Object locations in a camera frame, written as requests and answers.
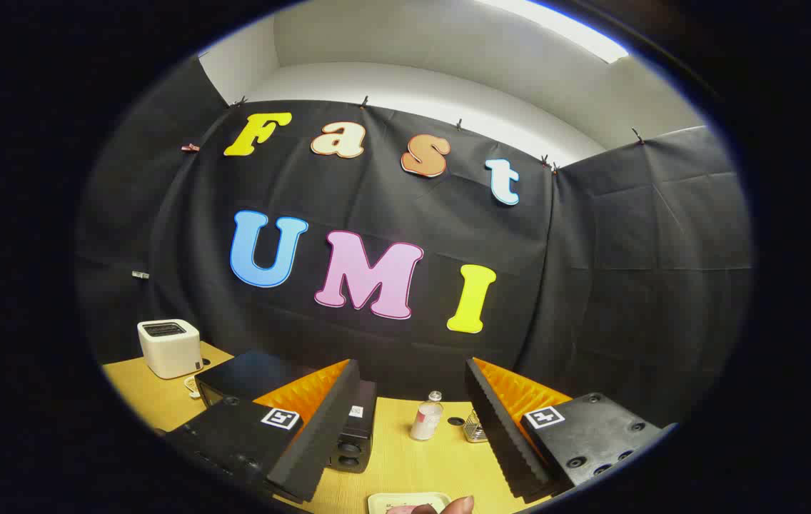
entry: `white ceiling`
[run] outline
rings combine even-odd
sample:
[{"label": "white ceiling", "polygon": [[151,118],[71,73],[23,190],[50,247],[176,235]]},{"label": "white ceiling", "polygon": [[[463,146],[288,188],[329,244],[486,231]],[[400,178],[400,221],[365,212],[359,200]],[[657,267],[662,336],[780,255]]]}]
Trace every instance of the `white ceiling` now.
[{"label": "white ceiling", "polygon": [[633,56],[612,64],[474,0],[310,0],[276,14],[279,67],[371,62],[470,79],[529,102],[605,148],[705,122]]}]

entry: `black backdrop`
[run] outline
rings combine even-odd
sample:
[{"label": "black backdrop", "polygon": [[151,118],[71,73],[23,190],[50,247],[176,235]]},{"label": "black backdrop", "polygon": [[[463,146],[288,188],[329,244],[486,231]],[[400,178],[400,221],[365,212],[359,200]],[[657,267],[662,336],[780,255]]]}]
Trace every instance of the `black backdrop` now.
[{"label": "black backdrop", "polygon": [[[190,62],[142,101],[86,193],[80,279],[101,362],[141,355],[138,321],[183,318],[235,355],[255,348],[311,367],[357,358],[386,396],[420,399],[437,388],[467,400],[461,363],[475,356],[568,394],[600,390],[659,424],[680,420],[721,371],[748,295],[750,240],[732,164],[705,128],[615,149],[555,177],[513,147],[401,111],[330,101],[225,109],[202,77]],[[162,92],[171,88],[183,95]],[[188,95],[207,100],[190,107]],[[193,114],[180,123],[163,115],[181,110]],[[255,113],[292,121],[250,156],[224,156]],[[333,121],[366,128],[363,155],[311,152]],[[437,178],[399,165],[419,133],[450,143]],[[180,151],[190,140],[199,153]],[[517,205],[491,194],[484,163],[495,158],[519,173]],[[308,222],[281,286],[250,286],[232,273],[233,216],[245,209],[269,218],[255,251],[263,267],[275,259],[275,220]],[[425,251],[411,318],[314,301],[333,230],[359,234],[370,263],[399,241]],[[105,254],[112,261],[98,266]],[[497,273],[478,334],[445,326],[467,263]],[[131,277],[131,267],[150,279]]]}]

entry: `white tray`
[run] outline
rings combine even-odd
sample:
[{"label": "white tray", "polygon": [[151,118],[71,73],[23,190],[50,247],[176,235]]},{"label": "white tray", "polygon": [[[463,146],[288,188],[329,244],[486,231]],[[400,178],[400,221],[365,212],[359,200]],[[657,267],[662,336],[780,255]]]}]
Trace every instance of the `white tray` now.
[{"label": "white tray", "polygon": [[368,514],[386,514],[387,510],[402,505],[425,505],[438,512],[450,503],[450,497],[444,493],[377,493],[367,497]]}]

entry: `letter u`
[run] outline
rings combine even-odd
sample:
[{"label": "letter u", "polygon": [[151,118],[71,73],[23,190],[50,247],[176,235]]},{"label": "letter u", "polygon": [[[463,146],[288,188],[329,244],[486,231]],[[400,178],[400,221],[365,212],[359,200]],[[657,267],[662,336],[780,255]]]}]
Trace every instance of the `letter u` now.
[{"label": "letter u", "polygon": [[253,251],[259,230],[265,227],[269,218],[261,212],[239,211],[235,215],[235,222],[237,228],[231,244],[231,270],[237,278],[256,287],[275,287],[288,280],[298,248],[298,237],[307,231],[307,221],[291,217],[277,219],[276,227],[281,235],[278,237],[275,263],[268,269],[254,263]]}]

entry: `wooden table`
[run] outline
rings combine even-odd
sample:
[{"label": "wooden table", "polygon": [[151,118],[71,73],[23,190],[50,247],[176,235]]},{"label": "wooden table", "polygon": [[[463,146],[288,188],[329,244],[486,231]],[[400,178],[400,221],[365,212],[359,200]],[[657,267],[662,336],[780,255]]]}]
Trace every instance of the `wooden table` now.
[{"label": "wooden table", "polygon": [[[202,354],[212,361],[204,370],[231,358],[204,342]],[[126,403],[152,427],[170,432],[206,409],[201,399],[190,398],[190,391],[183,386],[186,376],[161,380],[142,358],[105,365],[104,371]],[[312,501],[299,505],[275,498],[314,514],[366,514],[367,497],[376,493],[433,491],[454,500],[474,495],[474,514],[516,512],[545,501],[524,504],[520,498],[514,498],[488,443],[467,443],[462,428],[447,423],[448,417],[468,416],[472,410],[468,401],[442,401],[444,418],[434,437],[423,442],[408,436],[418,404],[411,400],[377,399],[373,451],[364,473],[327,468]]]}]

